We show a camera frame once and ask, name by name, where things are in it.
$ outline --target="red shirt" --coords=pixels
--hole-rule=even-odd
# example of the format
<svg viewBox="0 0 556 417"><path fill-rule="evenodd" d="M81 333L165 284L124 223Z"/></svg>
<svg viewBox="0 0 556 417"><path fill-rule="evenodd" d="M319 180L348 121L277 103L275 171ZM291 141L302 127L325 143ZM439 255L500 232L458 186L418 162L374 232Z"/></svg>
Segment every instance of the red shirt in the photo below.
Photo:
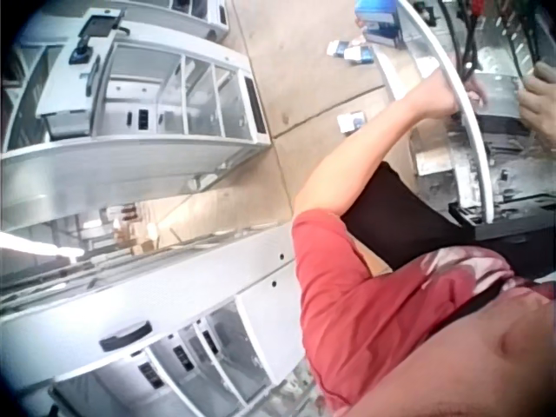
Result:
<svg viewBox="0 0 556 417"><path fill-rule="evenodd" d="M423 255L373 278L335 215L311 210L292 227L303 346L333 411L355 404L473 295L513 272L473 247Z"/></svg>

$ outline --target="black handle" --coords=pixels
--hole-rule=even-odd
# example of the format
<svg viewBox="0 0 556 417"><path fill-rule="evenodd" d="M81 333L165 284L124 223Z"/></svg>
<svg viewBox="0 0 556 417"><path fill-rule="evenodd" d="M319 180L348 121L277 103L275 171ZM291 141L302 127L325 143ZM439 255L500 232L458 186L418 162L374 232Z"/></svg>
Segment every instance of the black handle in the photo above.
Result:
<svg viewBox="0 0 556 417"><path fill-rule="evenodd" d="M93 68L90 69L90 73L87 76L87 87L85 89L85 95L90 97L93 94L93 81L95 80L95 74L101 68L101 56L97 55L95 63L93 63Z"/></svg>
<svg viewBox="0 0 556 417"><path fill-rule="evenodd" d="M145 321L145 324L140 326L138 329L131 333L127 333L123 336L114 335L106 339L102 339L98 343L104 352L112 352L113 350L124 348L131 343L138 341L139 339L145 337L147 334L153 331L153 327L150 325L149 321Z"/></svg>

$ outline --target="person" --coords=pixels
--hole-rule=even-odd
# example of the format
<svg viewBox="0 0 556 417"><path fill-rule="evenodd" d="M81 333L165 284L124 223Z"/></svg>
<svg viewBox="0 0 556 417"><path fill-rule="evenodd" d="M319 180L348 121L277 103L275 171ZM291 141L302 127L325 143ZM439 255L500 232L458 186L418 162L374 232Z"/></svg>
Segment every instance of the person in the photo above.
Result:
<svg viewBox="0 0 556 417"><path fill-rule="evenodd" d="M556 117L535 104L553 96L537 76L525 86L525 121L554 138ZM382 161L417 122L457 109L437 70L347 137L295 198L303 346L336 415L556 415L553 285L520 278L514 254L473 242ZM373 277L351 236L393 273Z"/></svg>
<svg viewBox="0 0 556 417"><path fill-rule="evenodd" d="M556 149L556 69L539 62L523 85L518 92L521 120Z"/></svg>

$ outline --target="tile floor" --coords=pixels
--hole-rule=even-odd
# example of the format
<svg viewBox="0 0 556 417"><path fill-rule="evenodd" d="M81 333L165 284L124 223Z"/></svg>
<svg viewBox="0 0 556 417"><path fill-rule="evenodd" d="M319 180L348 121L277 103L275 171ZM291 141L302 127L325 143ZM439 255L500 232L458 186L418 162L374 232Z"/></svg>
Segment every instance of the tile floor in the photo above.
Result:
<svg viewBox="0 0 556 417"><path fill-rule="evenodd" d="M359 35L353 0L227 0L224 45L247 54L274 146L199 195L145 202L161 246L216 230L291 219L295 193L341 140L336 117L363 110L370 120L388 103L375 65L350 65L326 55L328 42ZM387 156L409 186L413 166L402 140ZM387 266L370 251L375 273Z"/></svg>

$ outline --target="fluorescent light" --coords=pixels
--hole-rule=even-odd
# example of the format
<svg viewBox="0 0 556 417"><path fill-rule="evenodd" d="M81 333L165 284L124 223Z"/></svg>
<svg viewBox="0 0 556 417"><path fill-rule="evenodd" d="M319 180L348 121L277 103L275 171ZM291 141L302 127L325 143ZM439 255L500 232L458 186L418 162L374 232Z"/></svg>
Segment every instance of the fluorescent light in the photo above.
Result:
<svg viewBox="0 0 556 417"><path fill-rule="evenodd" d="M103 225L103 221L101 219L89 220L83 224L83 228L98 228L99 226Z"/></svg>
<svg viewBox="0 0 556 417"><path fill-rule="evenodd" d="M16 250L26 254L65 256L68 258L78 258L85 254L85 251L81 248L59 248L50 243L33 242L4 232L0 232L0 248Z"/></svg>
<svg viewBox="0 0 556 417"><path fill-rule="evenodd" d="M53 285L52 287L48 288L49 291L57 291L58 289L64 289L68 286L67 282L60 282L59 284Z"/></svg>

